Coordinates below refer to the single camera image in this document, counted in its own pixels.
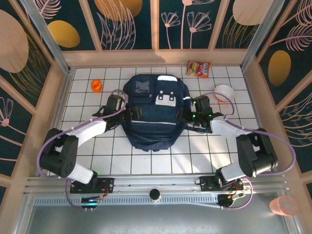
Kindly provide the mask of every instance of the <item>dark green wallpaper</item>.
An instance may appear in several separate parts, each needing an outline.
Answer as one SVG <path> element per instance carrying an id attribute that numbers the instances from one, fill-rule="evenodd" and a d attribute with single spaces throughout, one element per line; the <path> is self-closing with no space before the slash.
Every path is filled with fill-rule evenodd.
<path id="1" fill-rule="evenodd" d="M 284 11 L 285 11 L 285 9 L 286 9 L 286 7 L 287 7 L 289 1 L 290 1 L 290 0 L 285 0 L 285 1 L 284 1 L 284 4 L 283 4 L 283 7 L 282 7 L 281 11 L 280 11 L 279 14 L 276 16 L 275 21 L 274 21 L 274 23 L 273 23 L 272 26 L 271 26 L 271 29 L 268 31 L 267 35 L 266 35 L 265 38 L 263 39 L 263 42 L 261 43 L 259 49 L 257 50 L 257 52 L 256 52 L 256 54 L 255 54 L 256 56 L 258 56 L 259 53 L 261 52 L 261 50 L 262 50 L 264 44 L 266 43 L 267 39 L 269 38 L 269 36 L 271 35 L 272 31 L 274 30 L 274 28 L 275 28 L 277 22 L 279 21 L 279 19 L 281 18 L 282 14 L 284 13 Z"/>
<path id="2" fill-rule="evenodd" d="M 32 115 L 0 88 L 0 174 L 11 176 Z"/>
<path id="3" fill-rule="evenodd" d="M 269 0 L 261 0 L 258 4 L 230 0 L 215 48 L 247 49 L 270 4 Z"/>
<path id="4" fill-rule="evenodd" d="M 34 3 L 62 51 L 95 50 L 78 0 L 35 0 Z"/>
<path id="5" fill-rule="evenodd" d="M 88 2 L 103 50 L 152 48 L 150 0 Z"/>
<path id="6" fill-rule="evenodd" d="M 299 0 L 260 61 L 276 104 L 312 69 L 311 43 L 312 2 Z"/>
<path id="7" fill-rule="evenodd" d="M 312 183 L 307 184 L 307 189 L 308 189 L 310 197 L 312 199 Z"/>
<path id="8" fill-rule="evenodd" d="M 29 18 L 28 14 L 25 11 L 25 8 L 23 7 L 23 5 L 21 4 L 20 0 L 18 0 L 18 4 L 21 7 L 21 9 L 23 10 L 24 14 L 27 16 L 28 21 L 31 23 L 31 25 L 33 26 L 34 30 L 37 32 L 38 36 L 40 36 L 41 41 L 43 42 L 43 44 L 45 45 L 45 47 L 48 49 L 50 55 L 52 58 L 54 58 L 53 54 L 51 53 L 48 45 L 45 43 L 45 41 L 43 40 L 41 34 L 39 33 L 38 29 L 36 28 L 36 26 L 34 25 L 33 21 Z"/>
<path id="9" fill-rule="evenodd" d="M 0 186 L 0 206 L 1 206 L 4 194 L 5 194 L 5 190 L 6 190 L 5 187 Z"/>
<path id="10" fill-rule="evenodd" d="M 312 84 L 279 113 L 302 173 L 312 170 Z"/>
<path id="11" fill-rule="evenodd" d="M 0 75 L 36 106 L 51 64 L 8 1 L 0 20 Z"/>
<path id="12" fill-rule="evenodd" d="M 194 0 L 191 5 L 181 0 L 160 0 L 159 48 L 207 49 L 219 6 L 218 0 Z"/>

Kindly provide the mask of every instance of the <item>chip bag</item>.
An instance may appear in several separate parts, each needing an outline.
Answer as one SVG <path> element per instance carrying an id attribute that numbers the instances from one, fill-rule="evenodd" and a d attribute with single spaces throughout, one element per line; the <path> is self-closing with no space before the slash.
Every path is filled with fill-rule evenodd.
<path id="1" fill-rule="evenodd" d="M 189 61 L 186 68 L 186 74 L 194 77 L 208 78 L 211 62 Z"/>

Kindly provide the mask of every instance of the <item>navy blue backpack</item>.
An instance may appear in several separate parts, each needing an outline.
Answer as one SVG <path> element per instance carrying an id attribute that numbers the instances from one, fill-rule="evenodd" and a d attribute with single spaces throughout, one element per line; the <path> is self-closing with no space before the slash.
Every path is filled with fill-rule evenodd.
<path id="1" fill-rule="evenodd" d="M 136 75 L 123 87 L 128 95 L 128 110 L 137 110 L 140 117 L 130 115 L 122 122 L 131 144 L 144 151 L 171 147 L 187 123 L 179 121 L 183 108 L 191 107 L 188 87 L 172 75 Z"/>

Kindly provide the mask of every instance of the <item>white tile floor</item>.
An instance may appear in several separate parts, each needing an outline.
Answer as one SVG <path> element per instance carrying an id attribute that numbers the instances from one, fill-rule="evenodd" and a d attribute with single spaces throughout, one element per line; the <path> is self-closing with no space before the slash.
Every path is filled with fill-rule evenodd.
<path id="1" fill-rule="evenodd" d="M 258 128 L 246 84 L 238 66 L 212 67 L 209 78 L 196 78 L 185 74 L 186 67 L 131 67 L 77 69 L 66 104 L 61 129 L 92 118 L 101 105 L 105 105 L 114 89 L 135 74 L 171 74 L 188 85 L 192 97 L 211 92 L 216 85 L 227 84 L 235 91 L 235 115 L 231 121 L 246 127 Z M 102 93 L 93 93 L 91 82 L 100 79 Z M 232 112 L 229 104 L 219 103 L 210 96 L 212 108 L 223 114 Z M 97 171 L 100 175 L 145 175 L 210 173 L 237 161 L 235 139 L 214 134 L 199 134 L 185 130 L 168 150 L 144 152 L 131 146 L 121 126 L 99 135 L 78 149 L 77 162 Z"/>

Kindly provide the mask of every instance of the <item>backpack pocket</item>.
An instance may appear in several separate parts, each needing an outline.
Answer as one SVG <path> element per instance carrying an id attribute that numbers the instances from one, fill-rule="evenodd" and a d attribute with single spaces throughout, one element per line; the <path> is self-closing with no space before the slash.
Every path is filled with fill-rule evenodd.
<path id="1" fill-rule="evenodd" d="M 144 121 L 131 121 L 133 131 L 137 133 L 153 134 L 153 138 L 157 137 L 156 134 L 164 135 L 172 133 L 176 129 L 175 123 L 167 122 L 144 122 Z"/>
<path id="2" fill-rule="evenodd" d="M 148 75 L 138 75 L 131 79 L 129 85 L 129 100 L 132 105 L 151 104 L 154 100 L 154 79 Z"/>
<path id="3" fill-rule="evenodd" d="M 176 97 L 179 96 L 178 87 L 178 78 L 173 76 L 159 76 L 155 88 L 155 105 L 176 107 Z"/>

